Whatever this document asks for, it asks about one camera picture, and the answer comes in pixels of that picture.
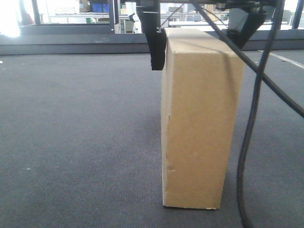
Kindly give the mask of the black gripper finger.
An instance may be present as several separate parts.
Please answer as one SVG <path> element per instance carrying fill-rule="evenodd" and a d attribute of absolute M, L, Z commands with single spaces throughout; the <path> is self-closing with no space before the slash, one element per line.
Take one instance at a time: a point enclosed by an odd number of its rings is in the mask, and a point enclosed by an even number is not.
<path fill-rule="evenodd" d="M 161 29 L 159 1 L 138 0 L 136 4 L 150 51 L 152 70 L 161 71 L 165 63 L 166 34 Z"/>
<path fill-rule="evenodd" d="M 262 8 L 229 10 L 227 37 L 240 49 L 266 20 L 266 11 Z"/>

